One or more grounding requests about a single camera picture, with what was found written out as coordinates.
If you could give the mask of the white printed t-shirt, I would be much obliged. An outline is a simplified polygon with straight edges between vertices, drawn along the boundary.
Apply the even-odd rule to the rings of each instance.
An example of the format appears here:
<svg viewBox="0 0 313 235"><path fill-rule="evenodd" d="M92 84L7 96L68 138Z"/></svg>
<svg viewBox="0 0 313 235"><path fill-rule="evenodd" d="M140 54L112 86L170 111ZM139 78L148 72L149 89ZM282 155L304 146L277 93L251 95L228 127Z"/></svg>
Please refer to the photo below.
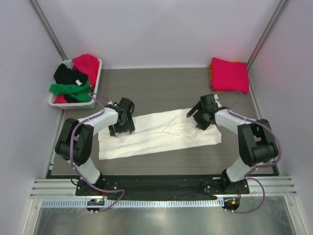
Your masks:
<svg viewBox="0 0 313 235"><path fill-rule="evenodd" d="M152 113L133 118L135 131L111 137L108 130L98 133L99 159L112 160L222 142L222 134L215 125L206 130L196 127L189 109Z"/></svg>

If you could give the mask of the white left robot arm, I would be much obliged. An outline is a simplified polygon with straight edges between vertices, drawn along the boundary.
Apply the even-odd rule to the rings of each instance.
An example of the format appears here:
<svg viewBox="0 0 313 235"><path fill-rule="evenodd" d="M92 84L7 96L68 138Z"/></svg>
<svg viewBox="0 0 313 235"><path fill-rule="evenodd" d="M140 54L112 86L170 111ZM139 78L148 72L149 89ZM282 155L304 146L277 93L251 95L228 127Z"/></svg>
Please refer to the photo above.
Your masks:
<svg viewBox="0 0 313 235"><path fill-rule="evenodd" d="M104 189L102 174L90 157L93 137L104 129L108 130L110 137L134 132L134 108L134 103L123 97L118 103L110 103L92 116L68 118L64 122L55 152L88 181L87 189L93 195L100 195Z"/></svg>

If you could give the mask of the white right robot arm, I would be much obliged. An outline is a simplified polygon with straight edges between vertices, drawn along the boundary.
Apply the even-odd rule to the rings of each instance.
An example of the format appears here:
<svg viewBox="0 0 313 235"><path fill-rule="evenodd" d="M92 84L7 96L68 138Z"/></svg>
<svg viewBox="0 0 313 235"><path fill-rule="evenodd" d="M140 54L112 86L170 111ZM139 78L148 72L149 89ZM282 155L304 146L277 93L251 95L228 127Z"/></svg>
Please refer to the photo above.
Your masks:
<svg viewBox="0 0 313 235"><path fill-rule="evenodd" d="M210 125L224 127L238 137L239 157L221 174L223 192L233 193L242 180L257 168L271 167L281 158L280 144L266 119L250 119L218 102L218 96L201 96L186 114L193 117L196 127L206 130Z"/></svg>

